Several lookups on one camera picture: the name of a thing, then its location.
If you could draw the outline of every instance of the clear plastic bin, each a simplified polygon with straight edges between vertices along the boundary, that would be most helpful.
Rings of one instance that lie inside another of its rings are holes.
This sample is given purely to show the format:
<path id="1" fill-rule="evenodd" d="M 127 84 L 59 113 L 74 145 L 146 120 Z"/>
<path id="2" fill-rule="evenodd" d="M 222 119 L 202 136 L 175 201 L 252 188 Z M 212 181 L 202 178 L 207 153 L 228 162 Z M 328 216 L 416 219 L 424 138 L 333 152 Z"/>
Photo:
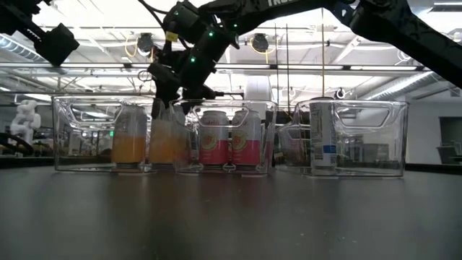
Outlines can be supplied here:
<path id="1" fill-rule="evenodd" d="M 269 172 L 276 103 L 257 100 L 179 100 L 171 102 L 178 137 L 175 172 L 240 174 Z"/>
<path id="2" fill-rule="evenodd" d="M 151 173 L 149 130 L 162 109 L 161 100 L 139 95 L 53 97 L 55 169 Z"/>
<path id="3" fill-rule="evenodd" d="M 402 176 L 407 114 L 405 102 L 300 102 L 277 133 L 295 156 L 277 167 L 310 176 Z"/>

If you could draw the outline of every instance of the gray table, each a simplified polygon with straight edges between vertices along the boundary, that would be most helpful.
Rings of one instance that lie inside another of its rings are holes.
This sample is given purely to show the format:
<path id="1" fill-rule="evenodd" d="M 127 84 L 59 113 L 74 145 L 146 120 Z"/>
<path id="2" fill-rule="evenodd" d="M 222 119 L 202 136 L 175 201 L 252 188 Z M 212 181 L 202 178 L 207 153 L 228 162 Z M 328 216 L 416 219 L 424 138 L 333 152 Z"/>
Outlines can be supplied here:
<path id="1" fill-rule="evenodd" d="M 0 171 L 0 259 L 462 259 L 462 176 Z"/>

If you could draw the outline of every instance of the ceiling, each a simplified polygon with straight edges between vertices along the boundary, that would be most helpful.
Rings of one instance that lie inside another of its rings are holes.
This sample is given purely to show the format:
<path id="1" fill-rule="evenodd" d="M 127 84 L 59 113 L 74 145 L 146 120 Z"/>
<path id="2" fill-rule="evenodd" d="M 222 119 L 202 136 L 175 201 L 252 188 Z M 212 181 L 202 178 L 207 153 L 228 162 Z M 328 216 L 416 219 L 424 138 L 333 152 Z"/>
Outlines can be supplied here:
<path id="1" fill-rule="evenodd" d="M 147 0 L 148 4 L 169 10 L 175 0 Z M 206 0 L 190 0 L 196 6 L 205 4 Z M 462 28 L 460 12 L 428 12 L 434 1 L 410 1 L 414 13 L 430 26 L 442 33 L 449 33 Z M 137 0 L 57 0 L 53 7 L 41 4 L 42 11 L 34 16 L 34 22 L 44 30 L 55 27 L 60 22 L 71 28 L 75 38 L 81 43 L 80 47 L 69 57 L 69 63 L 145 63 L 150 58 L 136 52 L 135 42 L 140 33 L 152 33 L 155 43 L 162 45 L 165 39 L 163 31 L 155 19 Z M 265 33 L 269 42 L 269 54 L 256 53 L 249 42 L 255 33 Z M 19 33 L 12 37 L 18 43 L 32 48 L 31 42 Z M 221 64 L 325 64 L 330 65 L 380 65 L 380 66 L 418 66 L 414 59 L 405 53 L 384 43 L 368 41 L 358 38 L 348 27 L 343 26 L 330 12 L 319 9 L 288 17 L 281 17 L 263 23 L 253 32 L 239 37 L 240 49 L 229 48 L 220 59 Z M 30 62 L 14 53 L 0 48 L 0 62 Z M 123 77 L 120 70 L 106 69 L 105 72 L 113 77 L 73 77 L 72 73 L 65 76 L 52 74 L 39 76 L 37 70 L 14 69 L 16 73 L 29 74 L 45 85 L 56 87 L 58 77 L 61 86 L 70 82 L 66 90 L 83 91 L 94 89 L 97 91 L 133 91 L 142 84 L 137 77 Z M 208 78 L 206 84 L 221 91 L 242 92 L 247 85 L 246 76 L 252 74 L 250 70 L 219 71 Z M 401 74 L 389 71 L 378 71 L 374 74 L 336 74 L 326 73 L 322 80 L 321 71 L 293 72 L 287 70 L 259 71 L 257 74 L 267 75 L 271 87 L 282 90 L 285 98 L 280 103 L 287 104 L 287 95 L 291 103 L 314 98 L 322 94 L 323 84 L 329 93 L 340 87 L 347 92 L 361 92 L 362 94 L 384 85 Z M 11 76 L 8 71 L 0 77 Z M 422 88 L 421 91 L 431 92 L 438 86 Z M 142 91 L 155 90 L 155 84 L 144 83 Z"/>

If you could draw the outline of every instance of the aluminum can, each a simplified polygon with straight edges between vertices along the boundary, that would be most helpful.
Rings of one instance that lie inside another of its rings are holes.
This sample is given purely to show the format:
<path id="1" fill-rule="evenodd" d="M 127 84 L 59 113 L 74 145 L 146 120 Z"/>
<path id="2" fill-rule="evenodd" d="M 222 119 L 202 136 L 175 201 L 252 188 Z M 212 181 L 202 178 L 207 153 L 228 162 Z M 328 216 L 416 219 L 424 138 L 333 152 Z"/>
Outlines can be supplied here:
<path id="1" fill-rule="evenodd" d="M 336 167 L 336 131 L 334 127 L 334 104 L 310 103 L 311 167 Z"/>
<path id="2" fill-rule="evenodd" d="M 114 128 L 111 158 L 118 166 L 136 167 L 146 157 L 147 115 L 144 107 L 125 105 Z"/>
<path id="3" fill-rule="evenodd" d="M 199 127 L 199 162 L 221 165 L 228 162 L 228 117 L 225 112 L 205 111 Z"/>
<path id="4" fill-rule="evenodd" d="M 240 125 L 232 129 L 232 163 L 258 165 L 261 152 L 261 119 L 258 112 L 238 111 L 232 119 L 232 125 Z"/>

